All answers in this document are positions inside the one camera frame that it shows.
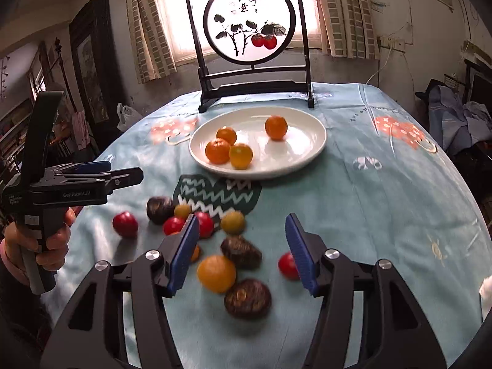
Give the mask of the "person's left hand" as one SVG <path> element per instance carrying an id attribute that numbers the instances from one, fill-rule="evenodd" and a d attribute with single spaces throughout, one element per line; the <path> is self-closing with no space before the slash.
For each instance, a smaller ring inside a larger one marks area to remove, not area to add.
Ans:
<path id="1" fill-rule="evenodd" d="M 56 272 L 65 262 L 68 254 L 68 242 L 71 225 L 76 219 L 76 212 L 68 208 L 64 213 L 62 227 L 46 240 L 46 249 L 38 251 L 38 240 L 27 234 L 27 228 L 11 222 L 4 230 L 1 241 L 1 259 L 7 270 L 22 284 L 29 284 L 28 270 L 40 268 Z"/>

